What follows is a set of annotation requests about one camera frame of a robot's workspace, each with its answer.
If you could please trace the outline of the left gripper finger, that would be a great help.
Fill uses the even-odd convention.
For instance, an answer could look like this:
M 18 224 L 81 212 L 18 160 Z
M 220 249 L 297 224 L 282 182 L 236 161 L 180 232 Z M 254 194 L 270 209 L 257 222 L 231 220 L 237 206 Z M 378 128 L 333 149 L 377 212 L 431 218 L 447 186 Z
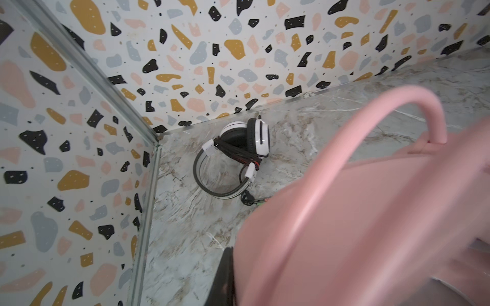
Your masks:
M 214 276 L 205 306 L 233 306 L 235 298 L 233 248 L 227 247 Z

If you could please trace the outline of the white black headphones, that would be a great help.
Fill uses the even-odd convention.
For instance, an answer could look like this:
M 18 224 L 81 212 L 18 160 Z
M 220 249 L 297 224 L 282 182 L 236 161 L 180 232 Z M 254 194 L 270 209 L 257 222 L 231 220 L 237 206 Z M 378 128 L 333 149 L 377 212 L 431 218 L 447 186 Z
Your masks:
M 198 186 L 208 195 L 228 200 L 240 197 L 242 204 L 247 206 L 260 205 L 267 198 L 255 198 L 248 188 L 254 182 L 260 165 L 270 153 L 270 132 L 268 124 L 261 116 L 251 118 L 247 122 L 234 121 L 227 124 L 214 139 L 206 142 L 197 154 L 193 164 L 193 176 Z M 212 153 L 220 151 L 228 158 L 242 164 L 239 172 L 239 185 L 234 189 L 218 193 L 208 189 L 201 179 L 201 168 Z

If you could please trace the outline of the pink headphones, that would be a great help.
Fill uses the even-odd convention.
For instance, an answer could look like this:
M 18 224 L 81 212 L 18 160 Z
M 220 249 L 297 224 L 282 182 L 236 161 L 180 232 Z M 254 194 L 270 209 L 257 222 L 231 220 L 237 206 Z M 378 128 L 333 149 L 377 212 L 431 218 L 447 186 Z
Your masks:
M 350 162 L 367 135 L 413 103 L 427 131 L 382 158 Z M 489 119 L 449 135 L 439 98 L 407 85 L 360 109 L 298 181 L 242 225 L 238 305 L 396 305 L 431 279 L 489 304 Z

